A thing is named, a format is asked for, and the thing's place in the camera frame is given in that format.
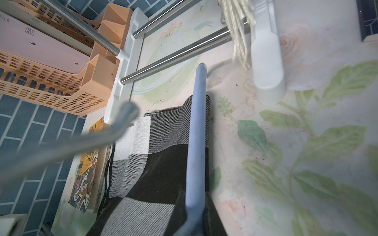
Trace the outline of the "black grey checkered mat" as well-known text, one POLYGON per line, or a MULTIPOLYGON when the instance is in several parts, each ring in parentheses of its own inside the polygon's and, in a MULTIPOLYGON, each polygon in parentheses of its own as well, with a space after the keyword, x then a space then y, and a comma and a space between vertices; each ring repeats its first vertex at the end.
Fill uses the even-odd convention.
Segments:
POLYGON ((90 236, 172 236, 185 223, 192 98, 146 113, 113 144, 90 236))

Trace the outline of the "light blue plastic hanger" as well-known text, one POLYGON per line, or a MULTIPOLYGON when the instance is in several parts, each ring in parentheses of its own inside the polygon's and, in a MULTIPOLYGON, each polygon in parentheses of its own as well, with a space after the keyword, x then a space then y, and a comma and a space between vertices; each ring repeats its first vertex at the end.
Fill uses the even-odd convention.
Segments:
MULTIPOLYGON (((186 171, 186 221, 175 232, 176 236, 202 236, 205 191, 205 133, 206 133, 206 79, 207 66, 196 69, 195 87, 191 106, 190 134, 186 171)), ((116 142, 126 132, 129 123, 138 117, 139 109, 132 102, 121 105, 114 123, 107 129, 76 136, 47 145, 36 146, 1 159, 1 187, 24 175, 74 154, 98 149, 116 142)))

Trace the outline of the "plaid cream blue scarf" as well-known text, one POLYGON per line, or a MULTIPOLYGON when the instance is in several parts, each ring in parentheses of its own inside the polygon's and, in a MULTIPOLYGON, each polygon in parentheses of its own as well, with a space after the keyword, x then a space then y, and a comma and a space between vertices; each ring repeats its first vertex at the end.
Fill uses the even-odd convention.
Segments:
POLYGON ((248 63, 249 46, 245 38, 244 23, 247 23, 248 26, 256 24, 253 1, 220 0, 217 3, 221 7, 223 21, 227 25, 234 43, 232 59, 238 61, 241 67, 247 70, 250 68, 248 63))

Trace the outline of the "white steel clothes rack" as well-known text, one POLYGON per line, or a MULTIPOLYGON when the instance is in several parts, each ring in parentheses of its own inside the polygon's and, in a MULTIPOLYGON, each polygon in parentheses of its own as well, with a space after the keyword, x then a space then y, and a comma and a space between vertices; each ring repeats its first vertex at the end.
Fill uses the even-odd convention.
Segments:
MULTIPOLYGON (((194 1, 174 1, 152 19, 139 9, 132 14, 126 45, 123 49, 113 45, 73 12, 57 1, 45 1, 54 12, 62 15, 68 22, 79 28, 96 43, 116 56, 120 61, 113 89, 105 110, 104 120, 113 124, 121 105, 129 101, 134 82, 152 76, 171 66, 184 62, 226 42, 233 41, 228 27, 224 27, 142 69, 137 69, 143 38, 158 29, 170 17, 192 7, 194 1)), ((285 95, 284 66, 277 31, 275 8, 272 1, 253 1, 256 24, 245 26, 245 38, 249 46, 248 61, 252 62, 253 83, 256 96, 264 105, 279 103, 285 95)))

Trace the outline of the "orange plastic file organizer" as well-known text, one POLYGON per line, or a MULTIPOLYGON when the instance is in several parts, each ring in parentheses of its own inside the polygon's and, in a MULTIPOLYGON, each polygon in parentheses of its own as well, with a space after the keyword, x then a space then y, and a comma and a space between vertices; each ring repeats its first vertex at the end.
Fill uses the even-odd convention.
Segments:
POLYGON ((39 1, 1 1, 1 12, 90 57, 73 74, 1 50, 2 94, 79 116, 107 105, 116 56, 39 1))

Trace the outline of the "yellow illustrated book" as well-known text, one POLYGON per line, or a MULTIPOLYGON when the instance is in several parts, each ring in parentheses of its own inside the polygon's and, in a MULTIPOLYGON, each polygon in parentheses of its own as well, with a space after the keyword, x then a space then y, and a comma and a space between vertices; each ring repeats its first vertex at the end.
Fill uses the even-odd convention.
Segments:
POLYGON ((98 154, 99 148, 83 153, 77 168, 69 204, 82 212, 87 210, 90 201, 98 154))

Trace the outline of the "pink folder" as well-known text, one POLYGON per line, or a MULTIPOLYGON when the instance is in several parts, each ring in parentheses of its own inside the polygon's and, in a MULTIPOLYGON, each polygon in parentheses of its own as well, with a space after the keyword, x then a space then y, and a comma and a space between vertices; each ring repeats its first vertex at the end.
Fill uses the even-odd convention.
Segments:
POLYGON ((73 74, 86 68, 90 58, 3 12, 1 50, 73 74))

